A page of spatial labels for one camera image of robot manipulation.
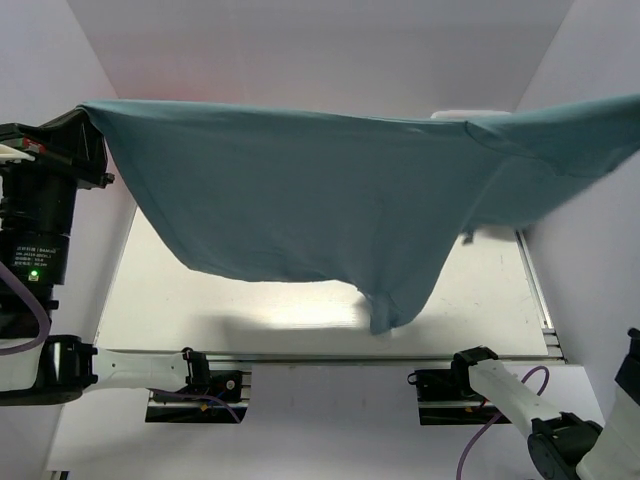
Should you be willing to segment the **blue-grey t-shirt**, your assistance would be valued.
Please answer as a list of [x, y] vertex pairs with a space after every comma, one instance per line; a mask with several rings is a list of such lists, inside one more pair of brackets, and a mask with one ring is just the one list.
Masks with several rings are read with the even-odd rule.
[[374, 334], [416, 318], [460, 235], [526, 228], [639, 149], [635, 95], [462, 120], [147, 100], [83, 108], [187, 268], [352, 285]]

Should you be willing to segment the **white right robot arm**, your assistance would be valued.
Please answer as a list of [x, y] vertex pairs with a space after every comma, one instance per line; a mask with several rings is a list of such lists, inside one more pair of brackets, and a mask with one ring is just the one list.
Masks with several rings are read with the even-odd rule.
[[639, 477], [639, 330], [628, 331], [629, 350], [615, 376], [615, 400], [603, 425], [554, 404], [578, 405], [586, 390], [557, 371], [537, 366], [518, 379], [487, 347], [458, 352], [451, 384], [461, 397], [480, 397], [497, 409], [526, 440], [533, 466], [543, 479], [637, 479]]

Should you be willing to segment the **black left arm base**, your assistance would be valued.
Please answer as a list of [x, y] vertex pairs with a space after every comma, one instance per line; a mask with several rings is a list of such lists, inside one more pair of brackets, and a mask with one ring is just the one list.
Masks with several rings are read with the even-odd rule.
[[249, 371], [213, 370], [203, 384], [176, 393], [151, 392], [145, 422], [237, 425], [247, 413], [250, 388]]

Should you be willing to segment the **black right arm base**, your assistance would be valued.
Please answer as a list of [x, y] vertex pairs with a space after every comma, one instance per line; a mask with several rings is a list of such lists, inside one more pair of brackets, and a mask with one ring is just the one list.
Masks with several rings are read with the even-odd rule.
[[445, 369], [419, 369], [407, 376], [416, 389], [421, 426], [482, 426], [498, 410], [478, 394], [463, 394]]

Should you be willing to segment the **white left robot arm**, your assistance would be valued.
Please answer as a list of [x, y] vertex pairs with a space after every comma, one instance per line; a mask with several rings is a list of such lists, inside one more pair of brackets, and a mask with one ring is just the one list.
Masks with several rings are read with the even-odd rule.
[[199, 399], [209, 363], [177, 354], [124, 354], [54, 335], [54, 289], [64, 283], [79, 190], [104, 189], [102, 134], [75, 109], [41, 126], [1, 127], [1, 403], [61, 405], [98, 388], [143, 388]]

